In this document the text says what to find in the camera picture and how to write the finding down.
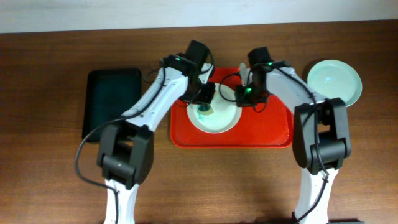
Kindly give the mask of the green yellow sponge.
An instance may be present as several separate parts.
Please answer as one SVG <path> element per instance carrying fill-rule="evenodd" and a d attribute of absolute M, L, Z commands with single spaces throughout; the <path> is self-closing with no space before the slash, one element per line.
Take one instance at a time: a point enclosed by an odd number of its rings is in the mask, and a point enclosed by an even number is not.
<path fill-rule="evenodd" d="M 201 114 L 201 115 L 204 115 L 204 116 L 207 116 L 207 115 L 213 114 L 214 110 L 213 110 L 213 108 L 211 107 L 210 104 L 204 103 L 204 104 L 198 105 L 197 113 Z"/>

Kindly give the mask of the mint green plate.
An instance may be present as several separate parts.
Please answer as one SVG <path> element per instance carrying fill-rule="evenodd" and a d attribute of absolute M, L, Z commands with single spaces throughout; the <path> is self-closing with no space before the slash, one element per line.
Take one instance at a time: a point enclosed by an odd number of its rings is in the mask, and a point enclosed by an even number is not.
<path fill-rule="evenodd" d="M 347 107 L 356 103 L 363 90 L 358 72 L 339 60 L 322 60 L 308 72 L 307 83 L 328 98 L 341 98 Z"/>

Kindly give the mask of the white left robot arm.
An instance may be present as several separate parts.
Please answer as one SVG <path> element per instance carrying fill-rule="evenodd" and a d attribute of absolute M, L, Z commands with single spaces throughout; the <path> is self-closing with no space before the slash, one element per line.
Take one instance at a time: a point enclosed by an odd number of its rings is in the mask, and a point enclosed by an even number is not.
<path fill-rule="evenodd" d="M 160 62 L 149 89 L 131 108 L 101 125 L 97 165 L 105 179 L 105 223 L 134 223 L 139 186 L 154 161 L 154 133 L 179 99 L 209 103 L 215 86 L 208 80 L 215 70 L 205 58 L 171 54 Z"/>

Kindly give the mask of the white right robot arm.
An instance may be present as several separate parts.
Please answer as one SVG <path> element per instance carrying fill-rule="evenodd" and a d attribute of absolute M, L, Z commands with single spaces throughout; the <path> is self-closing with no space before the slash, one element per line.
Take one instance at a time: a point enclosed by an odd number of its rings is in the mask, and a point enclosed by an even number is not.
<path fill-rule="evenodd" d="M 238 75 L 250 105 L 272 95 L 294 116 L 292 149 L 301 168 L 294 223 L 329 223 L 333 181 L 351 154 L 345 102 L 311 89 L 286 61 L 242 65 Z"/>

